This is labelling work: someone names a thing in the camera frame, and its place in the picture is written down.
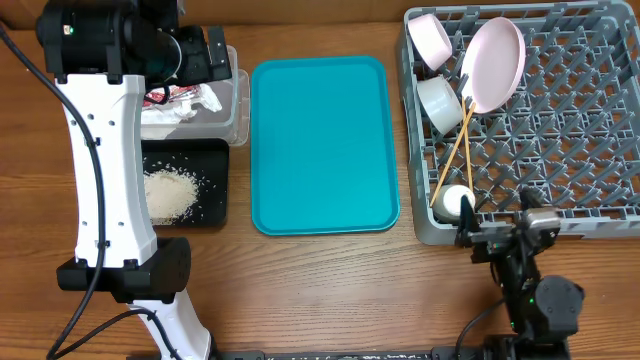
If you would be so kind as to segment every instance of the white round object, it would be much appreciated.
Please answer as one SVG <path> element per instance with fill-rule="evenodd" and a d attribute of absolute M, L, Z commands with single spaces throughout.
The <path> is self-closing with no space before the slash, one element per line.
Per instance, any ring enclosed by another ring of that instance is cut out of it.
<path fill-rule="evenodd" d="M 419 81 L 416 90 L 429 120 L 441 134 L 448 133 L 462 121 L 462 106 L 442 75 Z"/>
<path fill-rule="evenodd" d="M 464 185 L 445 185 L 440 188 L 438 197 L 433 203 L 433 212 L 440 221 L 456 222 L 460 219 L 460 202 L 466 196 L 471 207 L 476 206 L 476 197 Z"/>
<path fill-rule="evenodd" d="M 462 96 L 473 99 L 475 113 L 488 113 L 509 100 L 525 58 L 524 38 L 511 20 L 498 17 L 482 25 L 469 43 L 461 72 L 469 75 Z"/>
<path fill-rule="evenodd" d="M 407 26 L 413 44 L 430 69 L 436 70 L 451 57 L 449 36 L 433 14 L 411 19 Z"/>

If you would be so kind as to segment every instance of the white granules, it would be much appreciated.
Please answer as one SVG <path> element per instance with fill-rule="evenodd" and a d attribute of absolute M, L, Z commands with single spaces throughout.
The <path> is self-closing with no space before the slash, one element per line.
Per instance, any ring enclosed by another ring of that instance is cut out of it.
<path fill-rule="evenodd" d="M 144 175 L 149 217 L 154 225 L 171 225 L 190 215 L 198 197 L 198 180 L 188 173 L 160 170 Z"/>

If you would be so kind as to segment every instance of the pink plate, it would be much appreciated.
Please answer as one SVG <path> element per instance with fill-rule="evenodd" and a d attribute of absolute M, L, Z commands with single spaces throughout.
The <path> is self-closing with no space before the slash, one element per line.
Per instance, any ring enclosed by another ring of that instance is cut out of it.
<path fill-rule="evenodd" d="M 509 100 L 522 77 L 524 61 L 524 38 L 511 20 L 498 17 L 482 25 L 471 39 L 461 72 L 469 75 L 462 95 L 473 99 L 476 113 L 488 113 Z"/>

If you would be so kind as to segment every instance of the black tray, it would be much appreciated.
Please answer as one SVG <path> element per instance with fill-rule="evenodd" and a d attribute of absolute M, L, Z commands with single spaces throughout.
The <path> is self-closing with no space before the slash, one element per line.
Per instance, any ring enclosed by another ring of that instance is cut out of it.
<path fill-rule="evenodd" d="M 165 164 L 182 168 L 197 178 L 198 197 L 191 214 L 170 226 L 218 226 L 227 218 L 229 145 L 221 139 L 143 140 L 142 167 L 145 173 L 165 170 Z"/>

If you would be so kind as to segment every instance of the blue tray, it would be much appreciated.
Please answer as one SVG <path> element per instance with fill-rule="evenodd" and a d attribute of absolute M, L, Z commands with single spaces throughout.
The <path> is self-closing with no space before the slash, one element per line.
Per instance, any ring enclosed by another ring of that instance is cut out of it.
<path fill-rule="evenodd" d="M 380 231 L 400 215 L 382 64 L 369 56 L 256 68 L 251 214 L 268 235 Z"/>

